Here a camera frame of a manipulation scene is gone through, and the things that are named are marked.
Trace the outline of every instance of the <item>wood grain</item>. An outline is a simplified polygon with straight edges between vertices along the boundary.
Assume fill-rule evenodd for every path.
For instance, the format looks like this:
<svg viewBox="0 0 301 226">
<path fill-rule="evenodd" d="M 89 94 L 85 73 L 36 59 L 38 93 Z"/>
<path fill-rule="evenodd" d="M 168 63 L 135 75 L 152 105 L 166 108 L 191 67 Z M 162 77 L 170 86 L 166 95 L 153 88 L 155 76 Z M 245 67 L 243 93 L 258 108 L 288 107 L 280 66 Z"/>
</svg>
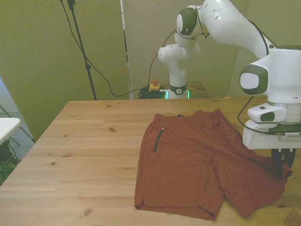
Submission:
<svg viewBox="0 0 301 226">
<path fill-rule="evenodd" d="M 262 104 L 255 98 L 250 107 Z M 224 202 L 216 222 L 138 211 L 140 144 L 155 113 L 221 109 L 237 122 L 246 98 L 69 102 L 0 187 L 0 226 L 285 226 L 301 209 L 301 154 L 283 197 L 247 219 Z M 242 118 L 248 119 L 246 113 Z M 270 155 L 269 150 L 259 150 Z"/>
</svg>

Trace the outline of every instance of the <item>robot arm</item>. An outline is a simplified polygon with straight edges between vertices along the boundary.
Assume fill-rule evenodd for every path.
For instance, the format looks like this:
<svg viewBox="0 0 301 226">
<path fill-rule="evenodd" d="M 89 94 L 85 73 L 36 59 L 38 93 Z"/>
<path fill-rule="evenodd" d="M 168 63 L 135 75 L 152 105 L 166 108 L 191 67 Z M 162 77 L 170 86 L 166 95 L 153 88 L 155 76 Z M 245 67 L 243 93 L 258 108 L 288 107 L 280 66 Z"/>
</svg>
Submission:
<svg viewBox="0 0 301 226">
<path fill-rule="evenodd" d="M 229 0 L 205 0 L 202 6 L 183 9 L 177 18 L 177 30 L 182 37 L 176 35 L 176 42 L 185 48 L 187 41 L 183 39 L 201 34 L 201 25 L 218 44 L 245 48 L 258 59 L 275 47 Z"/>
<path fill-rule="evenodd" d="M 230 0 L 205 0 L 202 6 L 189 6 L 179 13 L 177 44 L 159 51 L 160 61 L 170 72 L 170 98 L 185 98 L 186 72 L 179 63 L 199 55 L 194 38 L 205 29 L 218 44 L 245 48 L 259 59 L 243 69 L 241 88 L 249 95 L 267 95 L 268 103 L 248 111 L 252 120 L 246 125 L 253 130 L 245 129 L 244 144 L 250 149 L 300 148 L 301 48 L 275 46 Z"/>
<path fill-rule="evenodd" d="M 167 65 L 170 98 L 186 98 L 187 73 L 180 62 L 196 59 L 200 47 L 194 40 L 207 29 L 218 44 L 232 45 L 253 52 L 259 59 L 274 48 L 229 0 L 206 0 L 202 6 L 188 6 L 177 17 L 177 44 L 159 50 L 159 60 Z"/>
</svg>

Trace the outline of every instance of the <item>black zipper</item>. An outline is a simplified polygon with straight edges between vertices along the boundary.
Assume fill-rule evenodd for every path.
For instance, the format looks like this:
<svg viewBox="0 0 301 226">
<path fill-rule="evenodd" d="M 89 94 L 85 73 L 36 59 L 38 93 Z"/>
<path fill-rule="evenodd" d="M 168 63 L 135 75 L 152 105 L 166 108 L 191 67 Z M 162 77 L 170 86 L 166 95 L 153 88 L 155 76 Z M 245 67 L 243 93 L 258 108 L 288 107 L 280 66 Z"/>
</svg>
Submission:
<svg viewBox="0 0 301 226">
<path fill-rule="evenodd" d="M 160 137 L 162 136 L 163 131 L 164 131 L 164 128 L 161 129 L 161 131 L 160 131 L 160 133 L 159 133 L 159 135 L 157 137 L 154 152 L 156 152 L 156 150 L 158 148 L 158 143 L 159 143 Z"/>
</svg>

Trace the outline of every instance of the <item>wall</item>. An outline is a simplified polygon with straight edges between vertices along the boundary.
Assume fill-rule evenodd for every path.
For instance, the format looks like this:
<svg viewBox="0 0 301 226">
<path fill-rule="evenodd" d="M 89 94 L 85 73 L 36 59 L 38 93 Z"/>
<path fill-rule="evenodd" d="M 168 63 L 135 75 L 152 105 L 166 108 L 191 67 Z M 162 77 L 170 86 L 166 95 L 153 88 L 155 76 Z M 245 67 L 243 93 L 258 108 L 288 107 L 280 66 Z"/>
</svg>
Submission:
<svg viewBox="0 0 301 226">
<path fill-rule="evenodd" d="M 301 1 L 251 0 L 246 17 L 277 45 L 301 45 Z M 240 89 L 239 77 L 241 70 L 254 61 L 257 58 L 252 53 L 244 49 L 238 51 L 229 97 L 247 96 Z"/>
<path fill-rule="evenodd" d="M 8 90 L 3 84 L 1 78 L 0 78 L 0 105 L 9 113 L 19 112 L 17 106 L 15 105 L 11 96 L 9 95 Z"/>
<path fill-rule="evenodd" d="M 128 92 L 120 11 L 120 0 L 75 5 L 86 54 L 117 94 Z M 1 0 L 0 18 L 0 75 L 37 139 L 68 101 L 93 100 L 83 56 L 59 0 Z M 106 81 L 92 76 L 98 99 L 113 99 Z"/>
<path fill-rule="evenodd" d="M 133 88 L 141 88 L 147 84 L 149 66 L 162 46 L 166 37 L 176 27 L 176 18 L 180 10 L 199 4 L 199 0 L 123 0 L 127 46 Z M 237 8 L 244 14 L 248 0 L 233 0 Z M 204 83 L 211 97 L 227 95 L 237 48 L 217 45 L 210 36 L 198 37 L 201 56 L 194 62 L 184 64 L 188 69 L 188 80 Z M 175 43 L 171 37 L 167 44 Z M 169 82 L 168 70 L 158 59 L 154 62 L 151 80 Z"/>
</svg>

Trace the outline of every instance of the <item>rust-colored shorts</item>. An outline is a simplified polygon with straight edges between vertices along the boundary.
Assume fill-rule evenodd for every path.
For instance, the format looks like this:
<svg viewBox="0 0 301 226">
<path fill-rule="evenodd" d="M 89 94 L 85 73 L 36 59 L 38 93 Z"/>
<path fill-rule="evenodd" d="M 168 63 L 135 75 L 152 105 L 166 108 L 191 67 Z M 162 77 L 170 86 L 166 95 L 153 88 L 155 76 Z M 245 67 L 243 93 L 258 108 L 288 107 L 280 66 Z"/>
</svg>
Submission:
<svg viewBox="0 0 301 226">
<path fill-rule="evenodd" d="M 221 111 L 189 117 L 157 114 L 145 131 L 135 207 L 215 220 L 227 198 L 247 217 L 284 192 L 270 157 L 248 150 Z"/>
</svg>

